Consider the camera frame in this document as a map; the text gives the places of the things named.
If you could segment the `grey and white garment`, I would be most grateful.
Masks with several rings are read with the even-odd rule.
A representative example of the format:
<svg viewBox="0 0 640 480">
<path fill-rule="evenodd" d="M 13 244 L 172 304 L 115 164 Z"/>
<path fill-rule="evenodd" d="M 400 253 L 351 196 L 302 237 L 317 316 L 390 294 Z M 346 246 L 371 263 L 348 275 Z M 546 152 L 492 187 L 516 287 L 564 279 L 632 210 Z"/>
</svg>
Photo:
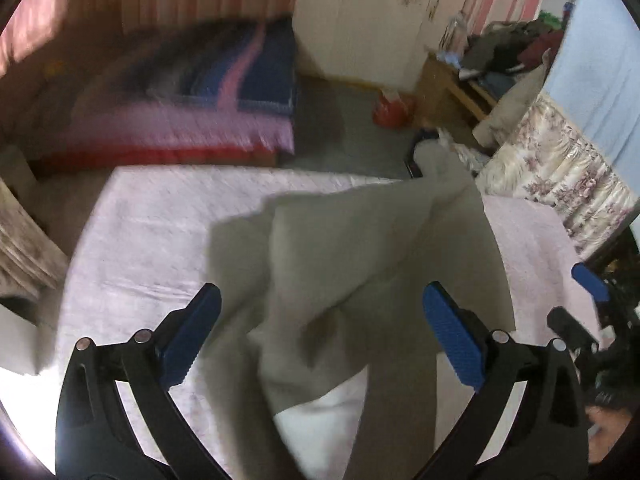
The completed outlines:
<svg viewBox="0 0 640 480">
<path fill-rule="evenodd" d="M 203 356 L 235 479 L 409 479 L 433 451 L 442 283 L 514 324 L 480 193 L 454 153 L 418 148 L 417 179 L 245 170 L 217 184 L 209 278 L 222 312 Z"/>
</svg>

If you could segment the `pile of dark clothes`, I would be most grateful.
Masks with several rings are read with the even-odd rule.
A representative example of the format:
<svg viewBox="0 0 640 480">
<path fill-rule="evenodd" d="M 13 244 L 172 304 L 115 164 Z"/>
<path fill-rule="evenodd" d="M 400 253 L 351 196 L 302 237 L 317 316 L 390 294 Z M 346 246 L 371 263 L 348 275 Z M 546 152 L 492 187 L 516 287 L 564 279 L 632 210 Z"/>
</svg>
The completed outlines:
<svg viewBox="0 0 640 480">
<path fill-rule="evenodd" d="M 458 79 L 474 81 L 496 101 L 514 84 L 558 54 L 564 29 L 537 18 L 529 22 L 493 22 L 468 40 Z"/>
</svg>

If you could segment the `blue floral curtain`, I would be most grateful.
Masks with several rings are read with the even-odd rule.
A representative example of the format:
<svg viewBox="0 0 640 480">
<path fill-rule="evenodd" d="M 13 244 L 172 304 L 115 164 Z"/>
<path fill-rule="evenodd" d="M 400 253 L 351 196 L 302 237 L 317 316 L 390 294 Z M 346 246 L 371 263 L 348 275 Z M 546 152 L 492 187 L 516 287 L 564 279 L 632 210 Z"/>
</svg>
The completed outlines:
<svg viewBox="0 0 640 480">
<path fill-rule="evenodd" d="M 580 258 L 639 214 L 639 26 L 624 0 L 577 0 L 541 90 L 476 178 L 551 207 Z"/>
</svg>

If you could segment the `wooden side table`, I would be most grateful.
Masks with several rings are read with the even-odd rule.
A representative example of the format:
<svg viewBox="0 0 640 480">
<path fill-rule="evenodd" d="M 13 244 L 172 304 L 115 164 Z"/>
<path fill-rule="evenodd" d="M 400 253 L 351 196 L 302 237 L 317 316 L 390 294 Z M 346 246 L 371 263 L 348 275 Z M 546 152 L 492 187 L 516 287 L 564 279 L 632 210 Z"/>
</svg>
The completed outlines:
<svg viewBox="0 0 640 480">
<path fill-rule="evenodd" d="M 427 55 L 413 89 L 416 110 L 413 125 L 418 127 L 470 127 L 482 122 L 497 105 L 474 79 L 461 80 L 458 70 Z"/>
</svg>

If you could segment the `red plastic bag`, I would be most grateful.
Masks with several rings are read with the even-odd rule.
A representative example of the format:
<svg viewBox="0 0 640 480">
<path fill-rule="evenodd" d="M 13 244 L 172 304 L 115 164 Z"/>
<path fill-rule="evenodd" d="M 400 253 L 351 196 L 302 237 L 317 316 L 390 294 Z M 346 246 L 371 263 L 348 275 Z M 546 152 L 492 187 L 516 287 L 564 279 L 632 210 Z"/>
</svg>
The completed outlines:
<svg viewBox="0 0 640 480">
<path fill-rule="evenodd" d="M 382 128 L 400 129 L 411 125 L 414 114 L 416 98 L 412 94 L 381 89 L 373 107 L 372 120 Z"/>
</svg>

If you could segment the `white wardrobe with flower stickers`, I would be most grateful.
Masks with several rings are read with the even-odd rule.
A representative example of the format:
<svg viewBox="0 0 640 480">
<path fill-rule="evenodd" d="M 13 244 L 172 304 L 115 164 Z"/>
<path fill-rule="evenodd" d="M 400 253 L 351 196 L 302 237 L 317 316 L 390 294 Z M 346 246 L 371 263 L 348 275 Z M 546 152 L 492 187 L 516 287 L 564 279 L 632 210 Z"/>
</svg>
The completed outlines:
<svg viewBox="0 0 640 480">
<path fill-rule="evenodd" d="M 465 0 L 296 0 L 298 68 L 409 91 Z"/>
</svg>

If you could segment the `striped blue pink blanket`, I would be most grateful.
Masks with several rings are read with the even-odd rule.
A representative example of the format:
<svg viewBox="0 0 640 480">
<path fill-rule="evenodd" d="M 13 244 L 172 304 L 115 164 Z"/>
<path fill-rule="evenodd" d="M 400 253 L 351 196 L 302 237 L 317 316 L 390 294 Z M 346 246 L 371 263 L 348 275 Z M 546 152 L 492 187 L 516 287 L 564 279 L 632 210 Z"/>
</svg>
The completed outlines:
<svg viewBox="0 0 640 480">
<path fill-rule="evenodd" d="M 292 154 L 296 54 L 288 14 L 140 32 L 43 90 L 23 150 L 52 171 Z"/>
</svg>

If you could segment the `pink window curtain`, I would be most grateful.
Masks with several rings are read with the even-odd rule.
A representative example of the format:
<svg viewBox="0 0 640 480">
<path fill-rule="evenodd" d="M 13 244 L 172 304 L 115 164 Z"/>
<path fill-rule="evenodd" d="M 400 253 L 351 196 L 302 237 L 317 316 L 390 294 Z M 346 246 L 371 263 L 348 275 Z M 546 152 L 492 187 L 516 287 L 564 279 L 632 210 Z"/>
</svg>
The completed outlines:
<svg viewBox="0 0 640 480">
<path fill-rule="evenodd" d="M 60 29 L 68 0 L 20 0 L 1 32 L 1 71 L 26 58 Z"/>
</svg>

